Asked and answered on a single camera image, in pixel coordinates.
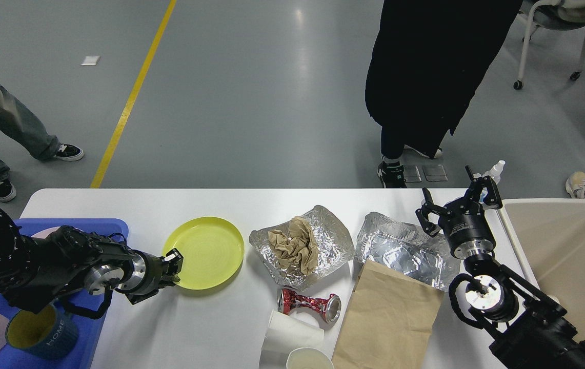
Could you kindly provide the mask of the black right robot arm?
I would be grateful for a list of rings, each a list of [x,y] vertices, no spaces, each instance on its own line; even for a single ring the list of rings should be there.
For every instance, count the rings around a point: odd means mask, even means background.
[[[567,310],[495,259],[485,211],[501,209],[502,198],[491,176],[467,173],[462,197],[439,206],[423,188],[415,212],[423,231],[443,233],[450,255],[463,262],[465,273],[448,289],[455,315],[491,336],[489,350],[507,368],[585,368],[585,341],[574,340],[578,331],[565,319]]]

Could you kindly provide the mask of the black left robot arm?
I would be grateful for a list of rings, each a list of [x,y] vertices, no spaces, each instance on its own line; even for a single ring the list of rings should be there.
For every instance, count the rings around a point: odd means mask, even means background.
[[[120,233],[86,233],[62,225],[46,238],[20,233],[0,208],[0,295],[8,305],[39,313],[59,300],[70,314],[102,318],[114,292],[131,304],[175,286],[184,257],[131,249]]]

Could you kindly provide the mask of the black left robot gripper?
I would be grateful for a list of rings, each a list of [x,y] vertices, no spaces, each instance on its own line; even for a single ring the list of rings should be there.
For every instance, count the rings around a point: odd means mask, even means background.
[[[184,257],[178,249],[156,257],[135,251],[128,260],[102,261],[85,273],[85,290],[92,296],[116,291],[124,294],[131,304],[149,299],[166,286],[180,281]]]

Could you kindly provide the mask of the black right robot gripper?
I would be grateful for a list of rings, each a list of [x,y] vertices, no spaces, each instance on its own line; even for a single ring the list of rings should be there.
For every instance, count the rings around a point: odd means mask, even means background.
[[[501,181],[503,165],[493,165],[484,173],[474,173],[470,166],[465,166],[471,180],[480,177],[491,177],[497,184]],[[487,202],[489,189],[482,187],[479,201],[454,200],[445,207],[434,204],[428,188],[422,189],[423,201],[416,210],[416,216],[423,231],[430,237],[435,237],[443,230],[450,254],[457,259],[465,259],[471,255],[490,254],[493,252],[496,241],[485,217],[487,209],[501,209],[503,204],[499,196],[495,196],[495,203]],[[438,224],[430,221],[430,214],[438,215]]]

